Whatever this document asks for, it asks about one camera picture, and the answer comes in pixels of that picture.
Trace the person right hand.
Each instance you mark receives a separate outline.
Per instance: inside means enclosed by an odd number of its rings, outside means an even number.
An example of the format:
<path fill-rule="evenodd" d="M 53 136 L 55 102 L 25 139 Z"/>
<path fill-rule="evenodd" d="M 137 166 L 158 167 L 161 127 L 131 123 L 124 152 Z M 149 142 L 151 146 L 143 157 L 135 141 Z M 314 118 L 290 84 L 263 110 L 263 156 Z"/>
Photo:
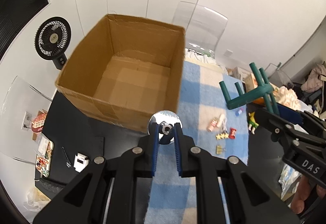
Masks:
<path fill-rule="evenodd" d="M 311 186 L 309 184 L 309 179 L 306 176 L 301 176 L 298 188 L 291 202 L 291 210 L 295 214 L 300 214 L 304 210 L 304 202 L 308 199 L 311 193 Z"/>

